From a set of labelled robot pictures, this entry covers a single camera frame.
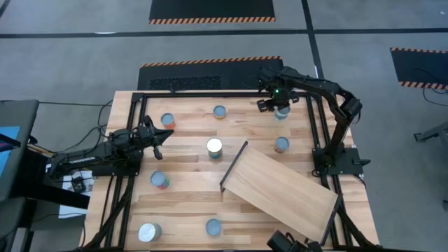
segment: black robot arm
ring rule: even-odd
[[[335,116],[337,122],[335,131],[328,144],[320,154],[316,166],[336,167],[337,161],[344,152],[343,140],[350,124],[361,112],[363,105],[351,92],[343,89],[339,84],[329,80],[312,78],[298,73],[295,69],[285,66],[281,71],[262,68],[259,75],[259,92],[266,90],[271,99],[257,102],[260,112],[273,111],[274,107],[283,109],[299,101],[294,89],[308,91],[318,96],[324,97],[330,111]],[[339,106],[337,95],[344,98],[344,102]],[[368,160],[352,160],[356,165],[362,167]]]
[[[161,160],[158,147],[174,132],[172,129],[155,128],[148,115],[143,122],[132,131],[119,129],[110,133],[107,141],[94,148],[56,154],[47,164],[50,177],[57,179],[80,169],[91,170],[92,176],[137,175],[143,150],[152,146],[155,158]]]

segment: wooden table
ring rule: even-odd
[[[126,128],[131,96],[132,92],[116,92],[108,132]],[[223,194],[220,192],[219,182],[245,140],[257,151],[320,183],[318,178],[311,175],[314,168],[314,142],[305,99],[291,106],[291,113],[285,122],[277,122],[272,113],[260,113],[256,106],[259,99],[148,99],[146,114],[151,116],[155,126],[162,129],[161,115],[173,113],[176,128],[175,133],[160,148],[164,160],[157,161],[152,148],[144,151],[140,175],[134,184],[125,250],[269,249],[266,242],[276,229],[291,232],[297,240],[303,242],[305,238],[301,234],[283,223],[228,190]],[[227,108],[227,116],[222,120],[213,116],[212,110],[216,105]],[[333,132],[336,122],[325,101],[324,109],[329,130]],[[137,123],[138,114],[135,115],[134,123]],[[320,141],[324,143],[316,104],[314,114]],[[288,137],[290,148],[285,153],[277,154],[274,152],[274,141],[280,136]],[[207,155],[206,144],[211,137],[218,137],[223,142],[224,154],[220,160],[211,160]],[[353,144],[350,132],[345,144]],[[151,185],[150,176],[156,170],[163,171],[170,178],[171,185],[167,189],[160,190]],[[339,176],[339,179],[347,213],[360,231],[371,242],[377,243],[377,233],[363,184],[354,176]],[[86,241],[90,241],[98,232],[108,184],[109,177],[99,177],[95,181],[85,219]],[[124,179],[122,192],[126,185]],[[113,188],[114,185],[108,206],[112,201]],[[205,223],[210,218],[221,220],[221,236],[210,237],[206,234]],[[138,229],[144,223],[159,223],[162,226],[163,235],[158,241],[143,243],[138,240]],[[121,217],[115,222],[112,245],[118,243],[120,224]],[[339,242],[343,244],[339,217],[336,218],[336,224]],[[331,247],[330,239],[325,247]]]

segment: tin can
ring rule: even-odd
[[[169,178],[161,171],[154,171],[151,174],[151,183],[159,189],[165,189],[169,186]]]
[[[216,219],[210,219],[207,221],[205,229],[209,235],[219,235],[221,233],[221,222]]]
[[[212,138],[207,142],[209,157],[218,159],[223,155],[223,143],[217,138]]]
[[[157,241],[162,235],[162,227],[155,223],[145,223],[139,228],[139,240],[141,242]]]
[[[276,153],[284,153],[289,148],[289,141],[286,137],[279,137],[275,140],[274,151]]]
[[[171,113],[163,114],[160,120],[162,121],[163,127],[165,127],[165,129],[172,130],[176,126],[176,123],[174,122],[174,115]]]
[[[275,107],[274,118],[275,118],[275,120],[278,120],[278,121],[285,120],[288,117],[289,112],[291,112],[291,107],[289,107],[289,106],[282,108],[280,110],[277,107]]]
[[[216,119],[223,119],[225,115],[227,115],[227,112],[225,111],[225,107],[218,105],[213,109],[213,115]]]

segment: concrete floor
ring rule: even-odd
[[[274,0],[278,22],[272,24],[148,26],[150,6],[144,0],[12,0],[0,18],[0,34],[306,27],[298,0]],[[443,0],[312,0],[309,7],[315,29],[448,27]],[[325,77],[364,105],[352,131],[362,158],[372,159],[365,180],[381,244],[446,251],[448,213],[441,200],[448,198],[448,158],[437,139],[415,143],[412,134],[447,120],[448,108],[424,101],[421,90],[397,84],[389,48],[448,50],[447,35],[338,34],[316,40]],[[279,55],[285,65],[315,76],[307,35],[0,39],[0,99],[103,104],[116,90],[137,88],[142,63],[261,55]],[[428,96],[448,104],[446,96]],[[98,112],[43,104],[33,135],[42,146],[63,149],[96,125]],[[95,140],[90,137],[80,148]],[[39,225],[36,229],[55,230],[37,231],[32,251],[73,249],[81,223]]]

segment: silver can lid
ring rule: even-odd
[[[139,228],[139,240],[141,242],[150,242],[155,236],[155,226],[151,223],[145,223]]]

